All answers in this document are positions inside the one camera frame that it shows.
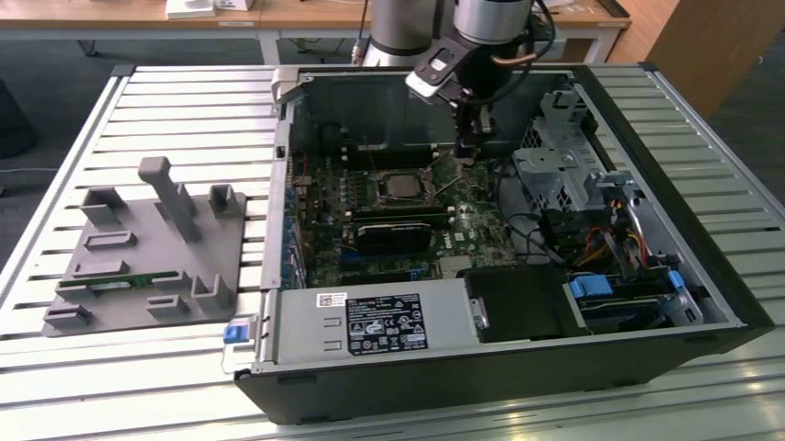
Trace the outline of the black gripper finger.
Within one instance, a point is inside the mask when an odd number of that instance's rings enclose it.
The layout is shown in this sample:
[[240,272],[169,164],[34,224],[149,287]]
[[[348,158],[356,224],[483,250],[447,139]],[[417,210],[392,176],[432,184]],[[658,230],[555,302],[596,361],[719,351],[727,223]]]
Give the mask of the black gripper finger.
[[472,117],[471,107],[460,106],[456,108],[456,158],[468,158],[472,154],[471,147],[472,135]]
[[477,106],[475,118],[472,121],[472,134],[473,134],[473,153],[472,158],[477,159],[483,147],[487,142],[493,138],[493,119],[491,117],[491,110],[488,106]]

